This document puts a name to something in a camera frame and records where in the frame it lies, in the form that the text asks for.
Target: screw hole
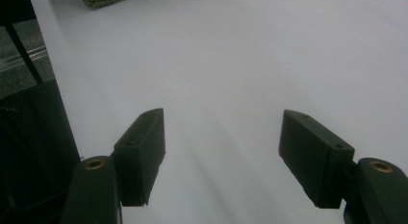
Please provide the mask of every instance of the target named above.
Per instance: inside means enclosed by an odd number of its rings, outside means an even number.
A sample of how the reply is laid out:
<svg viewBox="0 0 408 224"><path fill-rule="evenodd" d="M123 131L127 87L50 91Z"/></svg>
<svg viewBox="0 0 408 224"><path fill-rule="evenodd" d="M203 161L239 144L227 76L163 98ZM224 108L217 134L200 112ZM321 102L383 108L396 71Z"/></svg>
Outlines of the screw hole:
<svg viewBox="0 0 408 224"><path fill-rule="evenodd" d="M86 170L98 169L98 168L102 167L104 164L105 164L104 160L94 160L92 162L88 162L85 165L85 169Z"/></svg>
<svg viewBox="0 0 408 224"><path fill-rule="evenodd" d="M373 161L373 162L370 162L370 165L374 169L376 169L376 170L378 170L380 172L383 172L383 173L393 172L393 169L389 165L387 165L386 163L383 163L383 162Z"/></svg>

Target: white table surface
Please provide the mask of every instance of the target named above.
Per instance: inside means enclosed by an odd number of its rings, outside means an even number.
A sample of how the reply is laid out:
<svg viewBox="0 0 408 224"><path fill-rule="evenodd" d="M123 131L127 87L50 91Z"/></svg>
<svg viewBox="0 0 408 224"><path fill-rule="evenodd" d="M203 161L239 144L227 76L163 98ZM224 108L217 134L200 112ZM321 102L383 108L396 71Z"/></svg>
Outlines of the white table surface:
<svg viewBox="0 0 408 224"><path fill-rule="evenodd" d="M408 0L32 0L80 155L165 109L166 157L124 223L343 223L278 156L284 109L408 172Z"/></svg>

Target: brass insert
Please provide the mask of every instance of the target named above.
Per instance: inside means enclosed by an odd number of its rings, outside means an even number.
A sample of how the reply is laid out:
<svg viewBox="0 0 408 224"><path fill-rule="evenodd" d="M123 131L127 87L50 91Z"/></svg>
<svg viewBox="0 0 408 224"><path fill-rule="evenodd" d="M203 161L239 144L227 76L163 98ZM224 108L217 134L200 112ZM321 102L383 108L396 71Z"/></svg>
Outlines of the brass insert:
<svg viewBox="0 0 408 224"><path fill-rule="evenodd" d="M85 165L85 169L86 170L98 169L98 168L101 168L104 165L105 165L105 160L93 160L92 162L88 162Z"/></svg>
<svg viewBox="0 0 408 224"><path fill-rule="evenodd" d="M384 162L379 162L379 161L372 161L370 162L371 167L373 167L374 169L383 172L383 173L391 173L393 172L393 168L390 167L388 164L384 163Z"/></svg>

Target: white surface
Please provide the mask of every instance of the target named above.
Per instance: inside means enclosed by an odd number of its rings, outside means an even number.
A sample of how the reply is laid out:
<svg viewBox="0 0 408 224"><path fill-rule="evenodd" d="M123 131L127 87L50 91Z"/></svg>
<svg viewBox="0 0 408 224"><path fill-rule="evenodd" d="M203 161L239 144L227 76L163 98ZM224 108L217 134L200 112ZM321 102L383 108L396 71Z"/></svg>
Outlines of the white surface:
<svg viewBox="0 0 408 224"><path fill-rule="evenodd" d="M278 157L284 109L408 172L408 0L32 0L80 154L164 108L150 205L124 223L343 223Z"/></svg>

